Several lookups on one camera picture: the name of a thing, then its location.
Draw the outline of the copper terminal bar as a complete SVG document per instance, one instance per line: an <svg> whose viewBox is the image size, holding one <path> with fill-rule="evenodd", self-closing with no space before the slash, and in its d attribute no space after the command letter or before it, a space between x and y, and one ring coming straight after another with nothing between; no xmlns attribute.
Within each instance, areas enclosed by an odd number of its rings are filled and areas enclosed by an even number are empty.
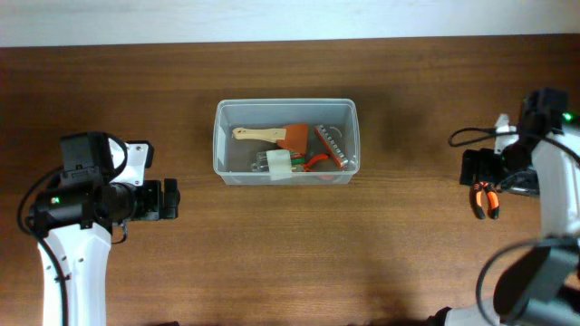
<svg viewBox="0 0 580 326"><path fill-rule="evenodd" d="M340 169L345 168L348 163L348 158L345 156L345 154L339 147L338 143L327 131L326 127L322 124L316 125L314 127L314 132L318 136L318 138L323 142L324 146L330 153L330 156L332 157L336 166Z"/></svg>

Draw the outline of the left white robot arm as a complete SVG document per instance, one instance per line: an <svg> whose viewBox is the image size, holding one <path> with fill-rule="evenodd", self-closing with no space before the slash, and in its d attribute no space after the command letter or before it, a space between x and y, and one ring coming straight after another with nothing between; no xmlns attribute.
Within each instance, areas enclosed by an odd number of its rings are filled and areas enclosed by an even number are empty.
<svg viewBox="0 0 580 326"><path fill-rule="evenodd" d="M154 156L146 140L85 132L60 146L63 164L42 177L23 221L43 264L43 324L103 325L114 228L177 218L178 182L144 177Z"/></svg>

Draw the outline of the clear plastic container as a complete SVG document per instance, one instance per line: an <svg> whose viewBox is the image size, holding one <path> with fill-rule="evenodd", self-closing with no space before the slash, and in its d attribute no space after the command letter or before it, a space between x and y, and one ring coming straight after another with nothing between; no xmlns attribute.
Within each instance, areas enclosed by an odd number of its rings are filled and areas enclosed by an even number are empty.
<svg viewBox="0 0 580 326"><path fill-rule="evenodd" d="M360 141L348 99L224 100L213 166L228 185L345 185L359 171Z"/></svg>

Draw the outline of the orange black long-nose pliers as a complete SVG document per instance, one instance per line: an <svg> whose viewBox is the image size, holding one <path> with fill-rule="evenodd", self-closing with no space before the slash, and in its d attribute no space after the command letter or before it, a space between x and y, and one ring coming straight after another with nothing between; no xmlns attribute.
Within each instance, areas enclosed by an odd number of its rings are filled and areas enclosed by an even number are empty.
<svg viewBox="0 0 580 326"><path fill-rule="evenodd" d="M498 193L492 184L487 182L474 184L469 191L469 203L477 219L488 217L497 220L499 218Z"/></svg>

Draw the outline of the orange scraper wooden handle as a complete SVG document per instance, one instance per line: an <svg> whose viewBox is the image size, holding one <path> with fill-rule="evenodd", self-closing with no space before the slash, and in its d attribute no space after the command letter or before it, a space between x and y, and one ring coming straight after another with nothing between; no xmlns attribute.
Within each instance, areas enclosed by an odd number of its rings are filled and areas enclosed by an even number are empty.
<svg viewBox="0 0 580 326"><path fill-rule="evenodd" d="M308 145L309 126L307 124L291 124L282 128L246 129L235 128L233 137L239 140L262 140L275 143L281 149L287 149L305 154Z"/></svg>

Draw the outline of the red handled cutting pliers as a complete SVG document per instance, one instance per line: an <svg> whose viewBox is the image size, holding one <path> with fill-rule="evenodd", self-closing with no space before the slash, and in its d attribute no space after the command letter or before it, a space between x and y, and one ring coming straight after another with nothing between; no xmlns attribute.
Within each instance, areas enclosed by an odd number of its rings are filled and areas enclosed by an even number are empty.
<svg viewBox="0 0 580 326"><path fill-rule="evenodd" d="M325 185L336 182L343 172L329 154L315 154L311 158L293 160L293 185Z"/></svg>

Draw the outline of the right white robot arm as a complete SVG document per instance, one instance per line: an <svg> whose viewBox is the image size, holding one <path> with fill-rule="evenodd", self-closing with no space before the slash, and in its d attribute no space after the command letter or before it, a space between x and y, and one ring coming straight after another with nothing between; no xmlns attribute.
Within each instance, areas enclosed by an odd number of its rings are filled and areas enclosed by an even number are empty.
<svg viewBox="0 0 580 326"><path fill-rule="evenodd" d="M522 101L517 124L502 114L479 129L492 149L463 142L459 182L469 187L478 219L498 219L501 193L537 197L541 238L511 244L479 272L474 305L443 308L430 325L576 325L579 291L566 285L579 273L579 116L566 92L544 88Z"/></svg>

